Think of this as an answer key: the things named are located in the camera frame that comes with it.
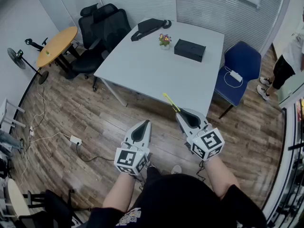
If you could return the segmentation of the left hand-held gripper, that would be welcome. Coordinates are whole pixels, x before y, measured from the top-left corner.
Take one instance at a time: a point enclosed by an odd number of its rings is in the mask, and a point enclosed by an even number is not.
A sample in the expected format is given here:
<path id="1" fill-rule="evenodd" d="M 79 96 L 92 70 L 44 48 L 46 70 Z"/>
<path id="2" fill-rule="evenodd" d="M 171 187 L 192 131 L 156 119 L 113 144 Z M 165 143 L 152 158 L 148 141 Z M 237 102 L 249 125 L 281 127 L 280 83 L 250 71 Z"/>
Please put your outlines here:
<path id="1" fill-rule="evenodd" d="M 151 132 L 150 120 L 141 121 L 126 132 L 124 142 L 116 149 L 114 159 L 114 165 L 120 172 L 132 176 L 140 174 L 148 162 Z"/>

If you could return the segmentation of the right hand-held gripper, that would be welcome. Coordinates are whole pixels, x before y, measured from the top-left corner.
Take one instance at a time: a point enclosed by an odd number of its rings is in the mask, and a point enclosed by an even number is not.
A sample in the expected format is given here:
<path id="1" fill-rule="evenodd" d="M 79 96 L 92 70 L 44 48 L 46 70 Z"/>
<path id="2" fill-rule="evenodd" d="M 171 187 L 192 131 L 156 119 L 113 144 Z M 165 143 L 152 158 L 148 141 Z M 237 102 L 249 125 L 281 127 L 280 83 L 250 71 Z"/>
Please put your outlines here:
<path id="1" fill-rule="evenodd" d="M 186 146 L 192 154 L 207 161 L 221 152 L 225 141 L 218 128 L 213 128 L 202 113 L 181 108 L 176 119 L 187 136 Z"/>

